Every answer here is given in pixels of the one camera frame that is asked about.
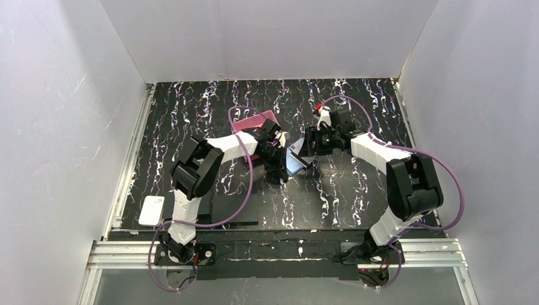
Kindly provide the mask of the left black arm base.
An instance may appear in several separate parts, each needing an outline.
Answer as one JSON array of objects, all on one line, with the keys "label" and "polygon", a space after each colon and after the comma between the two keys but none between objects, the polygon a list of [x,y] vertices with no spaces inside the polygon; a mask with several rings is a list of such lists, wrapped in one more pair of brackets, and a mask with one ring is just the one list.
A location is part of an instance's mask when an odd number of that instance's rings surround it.
[{"label": "left black arm base", "polygon": [[197,243],[179,247],[174,252],[167,246],[157,245],[153,264],[155,266],[212,266],[216,263],[216,245]]}]

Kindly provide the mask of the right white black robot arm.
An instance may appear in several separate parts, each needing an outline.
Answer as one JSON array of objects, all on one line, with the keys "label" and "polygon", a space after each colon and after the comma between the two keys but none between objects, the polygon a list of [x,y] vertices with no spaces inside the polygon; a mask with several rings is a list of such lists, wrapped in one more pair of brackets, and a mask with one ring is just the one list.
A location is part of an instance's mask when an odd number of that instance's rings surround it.
[{"label": "right white black robot arm", "polygon": [[410,225],[443,203],[433,161],[424,154],[392,148],[370,132],[357,131],[350,111],[331,111],[320,105],[314,115],[317,124],[305,129],[301,147],[290,153],[292,158],[308,168],[315,158],[340,149],[386,177],[388,206],[384,214],[365,233],[361,244],[341,252],[335,260],[383,257]]}]

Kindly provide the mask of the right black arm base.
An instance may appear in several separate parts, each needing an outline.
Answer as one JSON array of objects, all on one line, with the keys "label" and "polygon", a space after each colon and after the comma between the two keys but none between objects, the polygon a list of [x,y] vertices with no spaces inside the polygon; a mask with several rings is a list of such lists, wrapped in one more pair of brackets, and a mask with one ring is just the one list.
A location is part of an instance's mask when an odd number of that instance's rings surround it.
[{"label": "right black arm base", "polygon": [[405,258],[402,245],[396,241],[392,246],[383,245],[381,247],[375,247],[373,250],[368,246],[364,246],[363,243],[342,242],[333,259],[335,262],[345,265],[377,264],[384,266],[388,263],[398,264],[399,261],[404,263]]}]

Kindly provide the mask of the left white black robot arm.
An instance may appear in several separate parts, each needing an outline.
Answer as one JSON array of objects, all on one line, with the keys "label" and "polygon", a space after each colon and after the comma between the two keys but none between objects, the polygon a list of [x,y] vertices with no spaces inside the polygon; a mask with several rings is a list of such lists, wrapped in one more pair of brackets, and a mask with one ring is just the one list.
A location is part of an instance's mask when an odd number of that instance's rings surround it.
[{"label": "left white black robot arm", "polygon": [[174,209],[166,233],[159,236],[161,247],[180,264],[195,257],[196,221],[202,198],[212,189],[223,163],[254,156],[262,160],[267,175],[277,183],[287,179],[286,142],[289,134],[271,119],[261,126],[245,128],[219,138],[191,137],[183,145],[171,169]]}]

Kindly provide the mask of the pink plastic tray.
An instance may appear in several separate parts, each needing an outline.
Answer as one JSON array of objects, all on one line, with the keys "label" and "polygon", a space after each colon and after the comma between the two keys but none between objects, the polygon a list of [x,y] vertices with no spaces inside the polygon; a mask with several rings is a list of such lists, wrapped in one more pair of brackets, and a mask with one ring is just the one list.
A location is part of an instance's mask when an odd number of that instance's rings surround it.
[{"label": "pink plastic tray", "polygon": [[244,150],[242,145],[238,143],[237,148],[234,148],[233,150],[231,150],[231,152],[226,153],[226,156],[229,159],[247,159],[248,154],[250,156],[254,152],[257,142],[253,138],[253,136],[248,134],[248,129],[261,126],[264,123],[265,119],[271,119],[278,124],[272,111],[266,111],[262,114],[257,114],[255,116],[233,122],[233,127],[235,127],[235,130],[238,132],[237,135],[242,140],[242,143],[245,146],[246,150]]}]

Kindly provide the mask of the blue leather card holder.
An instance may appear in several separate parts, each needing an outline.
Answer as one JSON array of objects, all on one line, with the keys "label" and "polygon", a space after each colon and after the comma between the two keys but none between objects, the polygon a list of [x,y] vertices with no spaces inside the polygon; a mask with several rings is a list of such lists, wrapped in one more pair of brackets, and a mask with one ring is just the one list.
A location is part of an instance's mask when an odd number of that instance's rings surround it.
[{"label": "blue leather card holder", "polygon": [[[301,170],[306,170],[307,169],[307,168],[301,168],[290,156],[291,153],[295,153],[295,154],[299,155],[299,150],[300,150],[300,148],[302,146],[302,143],[303,143],[303,138],[300,138],[300,139],[295,141],[293,144],[291,144],[287,148],[286,167],[287,167],[287,172],[289,174],[289,177],[293,177],[295,174],[297,174]],[[310,162],[312,164],[315,157],[312,156],[312,157],[307,157],[307,158],[304,158],[304,159],[307,162]]]}]

